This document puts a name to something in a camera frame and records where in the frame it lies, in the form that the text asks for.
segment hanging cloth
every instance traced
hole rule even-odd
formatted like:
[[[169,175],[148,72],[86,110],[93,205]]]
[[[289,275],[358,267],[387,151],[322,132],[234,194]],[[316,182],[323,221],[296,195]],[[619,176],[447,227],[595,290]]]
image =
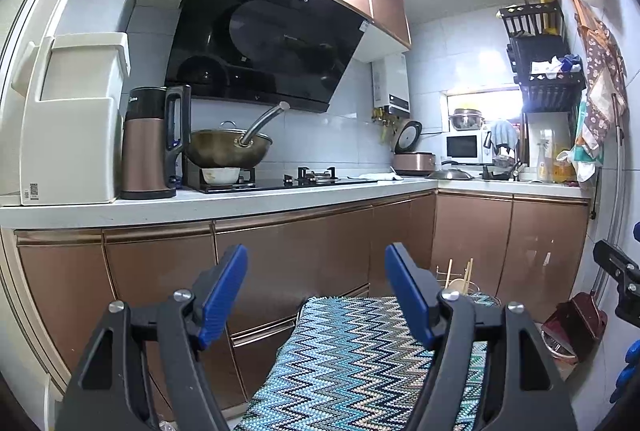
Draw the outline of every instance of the hanging cloth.
[[[587,55],[587,107],[582,128],[575,137],[591,157],[601,153],[605,137],[614,125],[612,93],[616,94],[618,111],[622,115],[627,108],[625,61],[620,48],[607,26],[593,15],[582,0],[573,0],[577,11],[578,33]]]

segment kitchen countertop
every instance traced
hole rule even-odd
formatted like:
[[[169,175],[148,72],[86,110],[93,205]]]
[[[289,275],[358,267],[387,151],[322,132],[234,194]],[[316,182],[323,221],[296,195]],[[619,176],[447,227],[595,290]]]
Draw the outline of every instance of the kitchen countertop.
[[[173,198],[116,200],[110,204],[0,207],[0,226],[9,229],[80,229],[219,220],[283,210],[320,207],[372,200],[396,194],[428,191],[484,192],[551,198],[591,198],[591,191],[560,184],[484,180],[430,180],[405,178],[396,182],[372,182],[304,189],[238,191],[202,194],[180,190]]]

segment gas stove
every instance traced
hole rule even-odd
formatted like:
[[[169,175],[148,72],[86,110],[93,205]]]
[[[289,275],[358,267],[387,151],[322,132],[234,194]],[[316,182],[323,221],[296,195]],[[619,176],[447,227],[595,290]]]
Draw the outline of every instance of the gas stove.
[[[227,186],[211,186],[200,177],[199,184],[188,184],[188,187],[205,194],[216,192],[240,192],[240,191],[269,191],[277,189],[302,189],[311,187],[368,184],[371,180],[360,178],[338,178],[335,175],[335,167],[329,167],[325,171],[312,171],[308,167],[299,167],[297,178],[292,175],[284,175],[282,179],[271,178],[258,180],[255,178],[255,169],[243,169],[238,182]]]

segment kitchen mat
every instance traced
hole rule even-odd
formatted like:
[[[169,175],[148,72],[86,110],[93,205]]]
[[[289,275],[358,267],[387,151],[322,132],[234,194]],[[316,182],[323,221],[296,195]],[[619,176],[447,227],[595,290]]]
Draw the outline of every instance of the kitchen mat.
[[[401,431],[432,357],[394,297],[311,298],[236,430]],[[485,358],[486,343],[474,343],[454,431],[473,427]]]

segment black range hood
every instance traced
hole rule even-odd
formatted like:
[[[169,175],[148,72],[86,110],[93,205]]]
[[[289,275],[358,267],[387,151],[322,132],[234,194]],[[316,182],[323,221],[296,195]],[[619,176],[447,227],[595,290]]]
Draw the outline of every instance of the black range hood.
[[[333,0],[182,0],[166,83],[199,98],[324,112],[362,22]]]

